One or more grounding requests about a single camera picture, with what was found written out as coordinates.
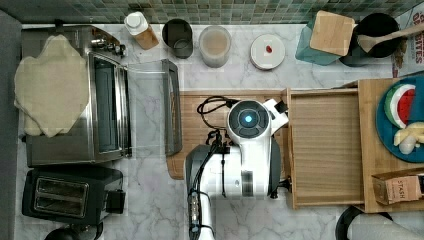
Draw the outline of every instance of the canister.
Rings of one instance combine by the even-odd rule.
[[[150,26],[141,12],[129,14],[125,18],[124,23],[128,32],[135,38],[144,50],[148,50],[159,44],[159,41],[153,32],[152,26]]]
[[[209,26],[200,34],[200,53],[209,67],[222,67],[230,57],[230,47],[231,35],[223,27]]]

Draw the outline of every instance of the wooden spatula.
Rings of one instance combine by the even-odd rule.
[[[390,34],[387,34],[386,36],[382,36],[382,37],[369,37],[369,36],[365,36],[365,35],[359,35],[358,36],[358,43],[359,45],[362,47],[362,49],[365,52],[369,52],[371,51],[371,49],[384,41],[389,41],[392,40],[394,38],[398,38],[398,37],[403,37],[403,36],[408,36],[414,33],[418,33],[424,31],[424,23],[397,31],[397,32],[393,32]]]

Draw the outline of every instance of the pizza dough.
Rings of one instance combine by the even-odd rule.
[[[27,116],[25,131],[47,137],[68,132],[88,104],[84,58],[62,35],[51,37],[37,58],[21,61],[15,75],[15,105]]]

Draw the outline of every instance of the teal plate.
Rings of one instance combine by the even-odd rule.
[[[420,144],[419,148],[414,148],[414,150],[408,155],[401,153],[399,147],[393,145],[394,136],[399,130],[399,128],[393,125],[387,118],[386,113],[384,112],[384,103],[386,101],[386,95],[390,91],[390,89],[399,84],[415,85],[415,98],[412,101],[408,125],[414,122],[424,122],[424,77],[405,78],[393,84],[389,89],[387,89],[387,91],[381,98],[377,107],[377,113],[375,118],[377,133],[384,146],[396,157],[406,162],[423,163],[424,144]]]

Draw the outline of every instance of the blue light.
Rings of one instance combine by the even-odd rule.
[[[252,117],[251,116],[247,116],[244,118],[244,120],[246,120],[246,122],[251,122],[252,121]]]

